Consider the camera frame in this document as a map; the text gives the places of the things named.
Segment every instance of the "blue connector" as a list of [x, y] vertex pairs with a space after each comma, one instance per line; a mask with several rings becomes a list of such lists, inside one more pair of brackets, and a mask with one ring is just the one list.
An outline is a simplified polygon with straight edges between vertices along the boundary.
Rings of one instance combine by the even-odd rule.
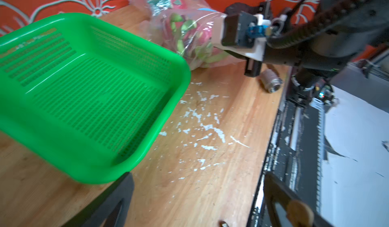
[[252, 26], [247, 29], [247, 36], [250, 39], [265, 37], [265, 30], [268, 26], [266, 25], [257, 25]]

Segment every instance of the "metal cylinder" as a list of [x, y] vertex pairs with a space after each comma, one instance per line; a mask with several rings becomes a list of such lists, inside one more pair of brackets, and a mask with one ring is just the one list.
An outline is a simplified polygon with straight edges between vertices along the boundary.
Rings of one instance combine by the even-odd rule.
[[266, 69], [265, 71], [261, 72], [260, 79], [263, 86], [269, 93], [276, 92], [282, 84], [280, 77], [278, 77], [278, 75], [271, 69]]

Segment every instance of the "green plastic basket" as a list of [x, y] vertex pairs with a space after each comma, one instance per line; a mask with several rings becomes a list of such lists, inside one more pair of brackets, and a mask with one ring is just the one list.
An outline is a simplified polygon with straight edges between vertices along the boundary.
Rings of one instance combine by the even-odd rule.
[[66, 13], [0, 37], [0, 130], [82, 183], [131, 171], [190, 82], [179, 55]]

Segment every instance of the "wooden countertop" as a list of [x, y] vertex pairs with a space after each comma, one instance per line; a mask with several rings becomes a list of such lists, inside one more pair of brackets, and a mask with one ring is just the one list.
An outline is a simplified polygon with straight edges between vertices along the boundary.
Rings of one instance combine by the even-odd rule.
[[[132, 6], [102, 17], [133, 33], [145, 19]], [[126, 226], [245, 226], [281, 93], [244, 63], [194, 70], [166, 136], [132, 171]], [[77, 183], [0, 133], [0, 226], [61, 226], [108, 186]]]

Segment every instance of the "screw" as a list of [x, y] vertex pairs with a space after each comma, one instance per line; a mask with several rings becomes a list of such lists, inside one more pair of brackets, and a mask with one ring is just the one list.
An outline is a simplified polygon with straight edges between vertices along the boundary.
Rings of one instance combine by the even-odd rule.
[[377, 12], [375, 10], [370, 10], [369, 11], [369, 16], [370, 17], [374, 17], [376, 14], [377, 14]]

